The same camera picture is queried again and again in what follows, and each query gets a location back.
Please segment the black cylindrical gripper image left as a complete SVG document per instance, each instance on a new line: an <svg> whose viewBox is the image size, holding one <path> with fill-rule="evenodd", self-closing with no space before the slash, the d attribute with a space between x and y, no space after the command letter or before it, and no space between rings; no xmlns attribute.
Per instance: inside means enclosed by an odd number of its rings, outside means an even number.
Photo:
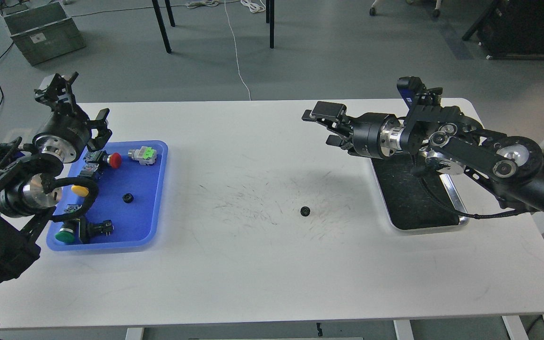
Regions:
<svg viewBox="0 0 544 340"><path fill-rule="evenodd" d="M78 78L73 72L69 78L55 73L46 76L34 90L34 99L51 108L50 120L33 137L33 144L39 152L51 153L62 163L73 163L84 152L102 150L112 136L108 128L109 108L99 110L95 120L80 108L73 94L72 84ZM91 130L97 131L92 137Z"/></svg>

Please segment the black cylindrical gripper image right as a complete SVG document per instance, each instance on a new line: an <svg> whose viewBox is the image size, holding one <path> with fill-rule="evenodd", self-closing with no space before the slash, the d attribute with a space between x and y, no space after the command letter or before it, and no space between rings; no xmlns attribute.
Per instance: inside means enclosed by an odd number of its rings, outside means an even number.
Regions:
<svg viewBox="0 0 544 340"><path fill-rule="evenodd" d="M399 137L404 127L395 115L368 112L350 119L346 110L341 103L318 101L313 109L304 111L301 120L315 122L337 134L329 135L326 144L356 157L389 158L402 153ZM352 138L340 136L350 133Z"/></svg>

